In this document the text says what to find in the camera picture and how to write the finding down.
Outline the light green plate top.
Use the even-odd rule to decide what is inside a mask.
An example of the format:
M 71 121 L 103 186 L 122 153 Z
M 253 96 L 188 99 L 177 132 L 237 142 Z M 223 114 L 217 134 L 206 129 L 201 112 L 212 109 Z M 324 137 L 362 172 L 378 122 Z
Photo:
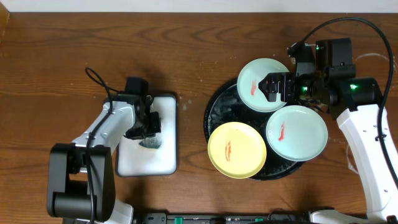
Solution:
M 247 107 L 257 112 L 269 113 L 280 109 L 286 103 L 280 100 L 269 102 L 259 90 L 258 84 L 269 73 L 288 71 L 285 65 L 271 58 L 258 58 L 249 62 L 238 75 L 237 90 L 240 99 Z

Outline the black base rail bottom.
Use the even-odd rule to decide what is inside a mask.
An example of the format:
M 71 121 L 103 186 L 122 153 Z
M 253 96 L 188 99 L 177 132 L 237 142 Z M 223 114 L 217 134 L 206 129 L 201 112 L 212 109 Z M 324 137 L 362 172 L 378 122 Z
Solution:
M 293 214 L 270 215 L 209 215 L 137 213 L 132 224 L 252 224 L 252 223 L 310 223 L 309 219 Z

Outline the green yellow sponge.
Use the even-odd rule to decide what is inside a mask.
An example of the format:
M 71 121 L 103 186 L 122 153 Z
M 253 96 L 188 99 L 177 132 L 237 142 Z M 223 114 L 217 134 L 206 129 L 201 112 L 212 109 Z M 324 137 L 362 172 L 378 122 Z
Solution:
M 140 141 L 139 145 L 148 149 L 159 149 L 162 141 L 159 138 L 146 138 Z

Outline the yellow plate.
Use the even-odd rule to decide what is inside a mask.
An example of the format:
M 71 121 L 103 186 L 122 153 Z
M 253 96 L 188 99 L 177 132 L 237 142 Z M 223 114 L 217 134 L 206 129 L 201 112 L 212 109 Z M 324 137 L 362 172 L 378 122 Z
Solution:
M 246 179 L 264 166 L 267 149 L 262 136 L 253 127 L 239 122 L 218 126 L 208 140 L 208 156 L 222 174 Z

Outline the round black tray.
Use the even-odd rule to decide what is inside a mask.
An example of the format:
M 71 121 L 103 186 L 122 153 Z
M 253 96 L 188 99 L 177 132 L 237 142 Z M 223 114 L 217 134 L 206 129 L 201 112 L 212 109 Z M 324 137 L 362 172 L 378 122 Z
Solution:
M 267 147 L 267 159 L 262 169 L 251 176 L 252 180 L 277 180 L 293 174 L 304 165 L 277 155 L 270 147 L 266 135 L 266 124 L 272 113 L 261 113 L 248 108 L 240 99 L 237 90 L 237 79 L 222 85 L 211 97 L 204 115 L 203 129 L 208 141 L 212 132 L 228 122 L 240 122 L 250 125 L 262 136 Z

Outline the rectangular soapy water tray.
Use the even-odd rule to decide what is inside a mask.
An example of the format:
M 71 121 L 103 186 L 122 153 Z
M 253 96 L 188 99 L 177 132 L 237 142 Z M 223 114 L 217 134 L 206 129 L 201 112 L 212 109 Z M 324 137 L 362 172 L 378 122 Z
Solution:
M 140 140 L 123 137 L 119 143 L 116 173 L 120 177 L 147 175 L 171 175 L 177 169 L 177 100 L 173 95 L 158 95 L 150 108 L 158 112 L 161 132 L 159 149 L 148 149 L 139 145 Z

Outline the light green plate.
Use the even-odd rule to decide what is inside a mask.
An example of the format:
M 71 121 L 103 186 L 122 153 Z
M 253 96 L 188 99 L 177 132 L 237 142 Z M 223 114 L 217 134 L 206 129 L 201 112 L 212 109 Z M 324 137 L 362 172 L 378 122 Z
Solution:
M 280 100 L 269 102 L 259 90 L 258 84 L 269 73 L 288 71 L 285 65 L 271 58 L 258 58 L 249 62 L 238 75 L 237 90 L 240 99 L 247 107 L 257 112 L 269 113 L 280 109 L 286 103 Z
M 277 155 L 303 162 L 322 153 L 328 141 L 328 130 L 323 118 L 314 110 L 292 105 L 271 115 L 265 136 Z

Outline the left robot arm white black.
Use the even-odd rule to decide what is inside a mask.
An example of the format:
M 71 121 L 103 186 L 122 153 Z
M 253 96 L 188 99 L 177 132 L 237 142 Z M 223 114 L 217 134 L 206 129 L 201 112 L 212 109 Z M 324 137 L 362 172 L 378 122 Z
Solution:
M 88 223 L 132 223 L 134 209 L 116 199 L 112 154 L 123 137 L 145 139 L 161 131 L 160 116 L 144 96 L 109 100 L 73 142 L 50 151 L 47 212 Z

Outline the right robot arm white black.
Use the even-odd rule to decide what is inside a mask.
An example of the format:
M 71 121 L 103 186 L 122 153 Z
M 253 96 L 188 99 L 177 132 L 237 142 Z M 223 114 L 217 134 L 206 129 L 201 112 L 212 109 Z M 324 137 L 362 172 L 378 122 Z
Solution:
M 270 73 L 258 84 L 267 100 L 311 99 L 328 106 L 353 153 L 371 223 L 397 223 L 397 149 L 389 130 L 386 94 L 374 78 Z

